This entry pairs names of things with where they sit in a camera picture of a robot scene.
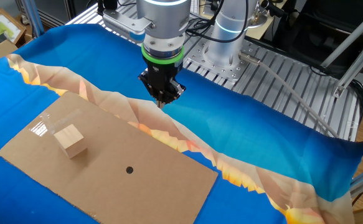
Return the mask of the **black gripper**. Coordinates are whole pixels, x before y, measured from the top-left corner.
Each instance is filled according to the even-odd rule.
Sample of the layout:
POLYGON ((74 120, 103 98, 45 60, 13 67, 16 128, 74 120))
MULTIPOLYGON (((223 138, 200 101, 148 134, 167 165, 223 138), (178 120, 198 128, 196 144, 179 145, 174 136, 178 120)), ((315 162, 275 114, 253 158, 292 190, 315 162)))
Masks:
POLYGON ((175 79, 182 69, 182 60, 165 64, 156 63, 147 58, 144 58, 144 61, 147 64, 147 71, 144 70, 138 79, 143 82, 148 93, 154 98, 156 106, 162 109, 165 105, 178 100, 186 90, 186 87, 175 79))

